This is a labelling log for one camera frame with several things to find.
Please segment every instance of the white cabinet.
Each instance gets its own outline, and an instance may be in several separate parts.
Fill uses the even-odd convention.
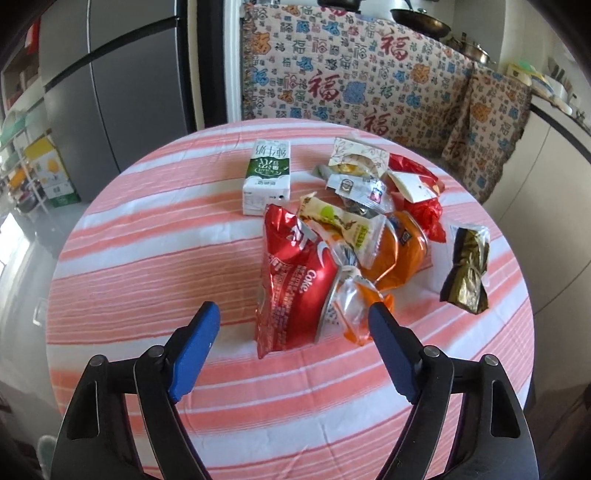
[[[591,267],[534,316],[535,392],[591,380]]]
[[[534,314],[591,260],[590,186],[587,159],[551,128],[523,187],[498,223],[521,266]]]
[[[523,137],[503,167],[503,176],[483,205],[495,222],[499,222],[524,184],[548,135],[550,125],[532,113]]]

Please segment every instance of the orange snack bag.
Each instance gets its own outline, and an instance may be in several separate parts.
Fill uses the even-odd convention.
[[[378,243],[378,253],[371,268],[360,268],[362,275],[374,285],[378,283],[394,269],[398,261],[400,248],[394,226],[390,221],[386,222],[386,228]]]
[[[398,258],[394,268],[375,282],[379,291],[404,285],[421,268],[427,255],[427,238],[408,212],[394,212],[388,220],[398,238]]]

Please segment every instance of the floor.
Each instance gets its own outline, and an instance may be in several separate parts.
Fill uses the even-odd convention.
[[[47,367],[47,297],[59,253],[86,207],[37,209],[29,218],[0,196],[0,395],[12,410],[1,420],[31,445],[57,435],[61,424]]]

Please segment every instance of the white wall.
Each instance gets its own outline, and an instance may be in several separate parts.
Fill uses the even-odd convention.
[[[505,28],[501,45],[498,70],[505,72],[508,63],[518,61],[523,50],[525,36],[525,9],[527,0],[506,0]]]
[[[505,35],[505,0],[456,0],[455,7],[454,34],[460,37],[466,32],[498,62]]]
[[[548,69],[548,56],[552,55],[558,36],[544,17],[526,0],[523,2],[525,30],[522,38],[521,59],[533,65],[539,72]]]

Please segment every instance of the gray refrigerator door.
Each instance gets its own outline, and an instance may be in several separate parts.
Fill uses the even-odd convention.
[[[189,133],[176,35],[177,29],[171,28],[124,45],[92,63],[100,111],[121,171]]]
[[[92,0],[90,49],[95,50],[150,23],[174,17],[176,3],[177,0]]]
[[[67,76],[45,94],[51,136],[70,179],[91,202],[118,174],[92,87],[90,65]]]
[[[57,0],[41,16],[39,71],[43,85],[89,53],[90,0]]]

